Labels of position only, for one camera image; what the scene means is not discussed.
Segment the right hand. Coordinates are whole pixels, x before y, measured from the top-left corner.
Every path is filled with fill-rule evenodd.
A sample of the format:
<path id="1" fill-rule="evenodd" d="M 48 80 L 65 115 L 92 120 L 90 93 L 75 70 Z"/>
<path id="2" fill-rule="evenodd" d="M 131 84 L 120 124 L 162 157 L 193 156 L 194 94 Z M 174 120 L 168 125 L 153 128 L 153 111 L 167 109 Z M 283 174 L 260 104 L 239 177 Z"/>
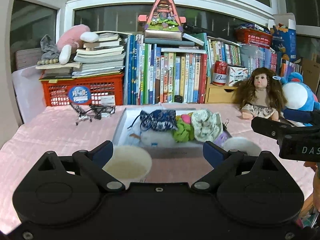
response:
<path id="1" fill-rule="evenodd" d="M 313 205 L 320 211 L 320 180 L 319 180 L 319 164 L 306 161 L 305 167 L 310 167 L 314 170 L 315 175 L 313 177 Z"/>

